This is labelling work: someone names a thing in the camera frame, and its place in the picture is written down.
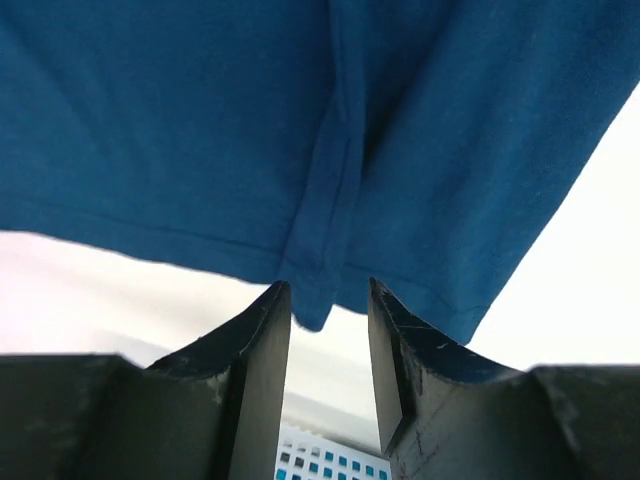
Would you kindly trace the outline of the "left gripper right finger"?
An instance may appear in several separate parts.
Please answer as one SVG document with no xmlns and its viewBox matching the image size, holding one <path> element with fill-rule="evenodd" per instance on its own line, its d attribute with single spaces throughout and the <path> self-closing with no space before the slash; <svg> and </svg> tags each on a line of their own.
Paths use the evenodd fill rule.
<svg viewBox="0 0 640 480">
<path fill-rule="evenodd" d="M 396 479 L 635 479 L 639 369 L 478 355 L 371 280 L 381 450 Z"/>
</svg>

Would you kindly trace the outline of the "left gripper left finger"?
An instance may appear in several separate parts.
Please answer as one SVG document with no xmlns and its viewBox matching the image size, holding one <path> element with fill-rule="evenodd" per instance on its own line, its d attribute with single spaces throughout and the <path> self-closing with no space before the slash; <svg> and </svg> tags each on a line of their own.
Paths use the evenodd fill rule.
<svg viewBox="0 0 640 480">
<path fill-rule="evenodd" d="M 118 355 L 1 359 L 5 479 L 270 479 L 291 331 L 276 282 L 141 368 Z"/>
</svg>

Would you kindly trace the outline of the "dark blue t shirt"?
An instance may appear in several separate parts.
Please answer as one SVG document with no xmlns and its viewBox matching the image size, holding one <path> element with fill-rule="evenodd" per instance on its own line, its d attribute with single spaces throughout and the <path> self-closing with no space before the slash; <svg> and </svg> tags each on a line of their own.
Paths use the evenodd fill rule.
<svg viewBox="0 0 640 480">
<path fill-rule="evenodd" d="M 464 344 L 638 81 L 635 1 L 5 1 L 1 226 Z"/>
</svg>

